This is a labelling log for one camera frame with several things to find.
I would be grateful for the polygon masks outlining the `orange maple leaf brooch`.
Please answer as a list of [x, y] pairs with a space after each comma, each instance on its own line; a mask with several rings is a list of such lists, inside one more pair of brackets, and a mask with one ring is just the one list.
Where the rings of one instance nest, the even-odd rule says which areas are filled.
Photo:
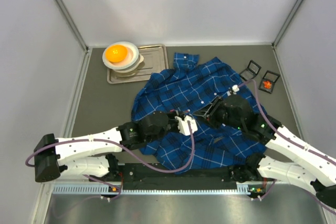
[[270, 81], [264, 81], [264, 88], [270, 90], [272, 88], [272, 83]]

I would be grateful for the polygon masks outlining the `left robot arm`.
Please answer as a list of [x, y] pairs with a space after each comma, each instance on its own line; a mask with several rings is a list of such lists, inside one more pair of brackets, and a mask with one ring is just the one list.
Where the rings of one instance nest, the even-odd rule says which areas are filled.
[[98, 178], [116, 172], [118, 162], [111, 155], [137, 150], [170, 133], [188, 136], [189, 117], [178, 112], [155, 111], [143, 119], [127, 122], [107, 131], [73, 138], [46, 134], [36, 145], [35, 181], [50, 182], [61, 176], [91, 175]]

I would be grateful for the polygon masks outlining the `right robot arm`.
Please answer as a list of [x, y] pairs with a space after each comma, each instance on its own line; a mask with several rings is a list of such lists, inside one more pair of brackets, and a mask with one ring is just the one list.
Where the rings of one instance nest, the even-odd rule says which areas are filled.
[[248, 101], [232, 94], [216, 97], [209, 105], [194, 112], [212, 128], [226, 125], [238, 129], [248, 139], [274, 150], [293, 163], [284, 163], [263, 154], [246, 159], [246, 170], [262, 178], [271, 178], [297, 186], [335, 208], [335, 159], [319, 151], [290, 132], [262, 110], [255, 113]]

